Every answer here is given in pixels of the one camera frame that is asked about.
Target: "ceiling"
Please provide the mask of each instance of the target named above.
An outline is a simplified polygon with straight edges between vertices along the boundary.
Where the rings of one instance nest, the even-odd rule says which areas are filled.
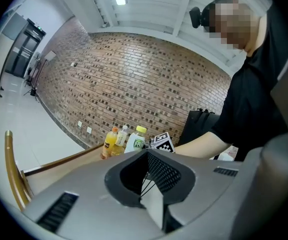
[[[184,46],[218,65],[232,76],[245,59],[241,52],[218,38],[209,38],[202,27],[194,29],[189,11],[197,6],[201,10],[213,0],[127,0],[117,5],[115,0],[94,0],[107,23],[100,32],[128,32],[164,39]],[[258,15],[265,14],[271,0],[242,0]]]

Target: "vent grille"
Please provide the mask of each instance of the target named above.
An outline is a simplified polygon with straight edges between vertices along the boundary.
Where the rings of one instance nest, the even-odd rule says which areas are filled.
[[[78,199],[78,195],[65,192],[38,220],[37,224],[53,233],[57,231]]]
[[[218,174],[224,174],[227,176],[232,176],[232,177],[235,177],[238,173],[237,170],[227,169],[227,168],[222,168],[222,167],[215,168],[214,172],[218,173]]]

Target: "white wall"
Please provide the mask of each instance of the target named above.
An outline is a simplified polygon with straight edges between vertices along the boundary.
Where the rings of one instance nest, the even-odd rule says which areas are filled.
[[[62,0],[26,0],[16,12],[31,19],[47,33],[36,49],[40,53],[54,33],[73,16]]]

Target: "person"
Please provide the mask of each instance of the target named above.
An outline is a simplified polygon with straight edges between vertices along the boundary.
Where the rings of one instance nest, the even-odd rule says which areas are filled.
[[[274,3],[259,17],[239,0],[215,0],[203,10],[201,24],[210,35],[219,35],[247,55],[231,80],[218,121],[175,152],[209,159],[234,145],[235,161],[243,161],[251,149],[287,132],[269,94],[288,58],[287,22]]]

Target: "white floor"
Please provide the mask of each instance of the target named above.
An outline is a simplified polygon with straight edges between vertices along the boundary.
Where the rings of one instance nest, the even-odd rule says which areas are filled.
[[[16,205],[5,164],[5,131],[13,132],[14,154],[19,170],[30,169],[83,150],[49,117],[29,94],[24,80],[4,73],[0,98],[0,197]]]

